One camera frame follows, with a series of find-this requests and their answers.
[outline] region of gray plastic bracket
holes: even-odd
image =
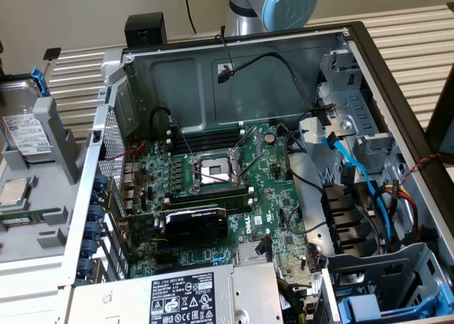
[[[61,210],[56,212],[44,213],[43,218],[48,225],[59,225],[61,223],[66,223],[68,219],[68,210],[66,209],[66,207],[63,207]]]
[[[8,145],[4,145],[1,154],[11,170],[27,170],[27,164],[18,150],[9,150]]]
[[[39,237],[36,239],[42,248],[50,248],[66,245],[66,237],[61,229],[50,230],[48,232],[40,232]]]
[[[52,145],[55,161],[60,164],[70,184],[76,184],[79,170],[76,165],[77,144],[71,131],[65,131],[57,113],[57,104],[52,97],[36,100],[33,114],[42,123]]]

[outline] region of power supply label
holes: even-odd
[[[150,324],[214,324],[214,273],[152,281]]]

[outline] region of green circuit board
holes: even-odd
[[[245,126],[248,130],[254,125]],[[265,236],[272,238],[273,262],[276,270],[288,282],[308,284],[310,281],[309,269],[301,269],[301,256],[306,254],[306,238],[293,235],[282,226],[279,218],[279,209],[288,216],[299,204],[294,181],[286,180],[284,161],[284,137],[278,137],[276,126],[266,123],[256,124],[257,136],[249,135],[240,147],[240,161],[242,167],[248,165],[257,156],[257,144],[261,144],[261,156],[242,177],[244,185],[254,188],[254,200],[249,213],[240,213],[228,217],[228,237],[221,239],[214,245],[206,246],[171,246],[164,240],[150,240],[148,228],[153,221],[153,215],[165,213],[164,200],[166,191],[172,196],[188,196],[193,194],[190,189],[193,185],[193,166],[188,162],[190,155],[168,156],[161,148],[163,143],[151,144],[146,148],[146,155],[139,157],[146,169],[143,183],[140,188],[153,188],[153,199],[146,201],[146,212],[143,212],[140,201],[135,200],[131,215],[125,217],[133,234],[135,243],[135,264],[131,266],[130,277],[150,276],[179,269],[181,267],[213,266],[230,264],[236,258],[238,246],[243,243],[257,242]],[[274,145],[267,145],[264,135],[271,133],[275,136]],[[222,157],[225,150],[213,151],[210,154]],[[279,173],[271,172],[270,165],[281,167]],[[185,204],[184,207],[218,206],[228,208],[247,208],[249,196],[246,194],[236,197],[214,198],[205,202]],[[297,230],[304,230],[304,224],[297,216],[291,221]]]

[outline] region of drive label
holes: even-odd
[[[4,116],[3,120],[23,155],[50,152],[49,141],[44,134],[43,127],[32,113]]]
[[[151,283],[150,324],[214,324],[214,273]]]

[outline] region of chip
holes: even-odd
[[[285,244],[293,245],[293,237],[292,236],[285,237]]]

